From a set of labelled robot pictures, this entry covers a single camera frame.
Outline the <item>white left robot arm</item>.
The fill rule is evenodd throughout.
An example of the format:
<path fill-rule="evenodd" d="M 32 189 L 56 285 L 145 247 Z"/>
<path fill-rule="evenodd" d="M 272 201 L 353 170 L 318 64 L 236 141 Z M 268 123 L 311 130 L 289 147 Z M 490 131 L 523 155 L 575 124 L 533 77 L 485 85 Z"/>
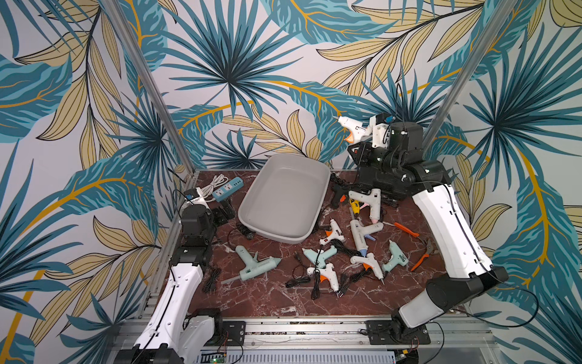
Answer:
<path fill-rule="evenodd" d="M 216 235 L 212 210 L 203 197 L 195 197 L 180 207 L 179 217 L 184 241 L 171 257 L 162 298 L 133 347 L 120 350 L 115 363 L 193 363 L 204 345 L 220 335 L 218 309 L 186 317 L 212 260 Z"/>

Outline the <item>large white pink glue gun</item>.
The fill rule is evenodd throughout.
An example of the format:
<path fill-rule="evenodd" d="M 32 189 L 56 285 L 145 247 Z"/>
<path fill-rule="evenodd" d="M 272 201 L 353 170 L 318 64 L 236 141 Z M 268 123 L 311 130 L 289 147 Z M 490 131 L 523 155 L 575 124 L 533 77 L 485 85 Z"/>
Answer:
<path fill-rule="evenodd" d="M 370 220 L 373 224 L 376 224 L 380 221 L 380 205 L 381 205 L 380 189 L 373 188 L 370 194 L 363 194 L 351 190 L 350 192 L 348 192 L 348 196 L 350 199 L 369 205 Z"/>

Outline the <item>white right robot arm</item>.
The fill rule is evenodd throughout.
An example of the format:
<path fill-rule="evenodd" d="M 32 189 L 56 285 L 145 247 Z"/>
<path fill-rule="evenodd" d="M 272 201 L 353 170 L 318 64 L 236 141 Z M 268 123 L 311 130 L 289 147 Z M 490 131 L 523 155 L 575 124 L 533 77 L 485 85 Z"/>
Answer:
<path fill-rule="evenodd" d="M 412 198 L 445 263 L 445 274 L 430 279 L 417 297 L 395 311 L 396 332 L 417 329 L 507 282 L 507 271 L 492 263 L 471 232 L 441 162 L 424 160 L 419 151 L 374 148 L 370 142 L 353 144 L 348 153 L 359 167 L 359 183 L 378 187 L 396 200 Z"/>

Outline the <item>small white orange glue gun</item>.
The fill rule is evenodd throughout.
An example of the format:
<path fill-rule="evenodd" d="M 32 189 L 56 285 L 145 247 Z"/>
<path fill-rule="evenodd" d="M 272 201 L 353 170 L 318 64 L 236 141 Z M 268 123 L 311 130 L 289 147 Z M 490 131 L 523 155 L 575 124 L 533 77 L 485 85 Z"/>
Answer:
<path fill-rule="evenodd" d="M 363 121 L 342 116 L 338 118 L 338 122 L 350 132 L 349 136 L 345 139 L 348 144 L 360 143 L 362 138 L 371 136 L 376 125 L 374 118 L 370 118 L 368 124 L 365 124 Z"/>

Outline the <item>yellow glue gun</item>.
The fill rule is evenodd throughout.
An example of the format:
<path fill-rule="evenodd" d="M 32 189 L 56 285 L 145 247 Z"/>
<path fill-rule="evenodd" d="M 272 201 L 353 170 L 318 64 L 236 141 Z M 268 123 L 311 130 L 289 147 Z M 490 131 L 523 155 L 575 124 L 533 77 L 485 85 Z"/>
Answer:
<path fill-rule="evenodd" d="M 358 200 L 350 200 L 350 209 L 354 218 L 359 218 L 363 203 Z"/>

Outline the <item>white blue-tip glue gun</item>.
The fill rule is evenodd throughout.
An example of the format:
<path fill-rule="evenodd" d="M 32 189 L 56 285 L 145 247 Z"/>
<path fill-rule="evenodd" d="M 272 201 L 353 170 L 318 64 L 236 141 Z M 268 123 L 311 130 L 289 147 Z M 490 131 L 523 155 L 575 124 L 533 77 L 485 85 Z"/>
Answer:
<path fill-rule="evenodd" d="M 376 224 L 363 226 L 359 220 L 353 219 L 350 221 L 350 227 L 353 234 L 353 240 L 356 245 L 356 250 L 358 250 L 362 256 L 366 256 L 368 253 L 368 245 L 366 244 L 365 236 L 382 231 L 383 223 L 379 222 Z"/>

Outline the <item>black glue gun orange trigger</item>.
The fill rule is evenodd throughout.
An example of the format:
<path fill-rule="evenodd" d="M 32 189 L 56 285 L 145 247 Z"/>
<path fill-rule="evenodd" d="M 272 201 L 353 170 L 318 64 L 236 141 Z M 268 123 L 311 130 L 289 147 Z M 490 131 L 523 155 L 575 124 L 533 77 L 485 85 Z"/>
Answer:
<path fill-rule="evenodd" d="M 332 183 L 331 190 L 333 192 L 333 197 L 332 197 L 332 200 L 330 201 L 330 206 L 333 209 L 339 208 L 340 203 L 346 199 L 349 192 L 351 191 L 351 187 L 352 186 L 350 184 Z"/>

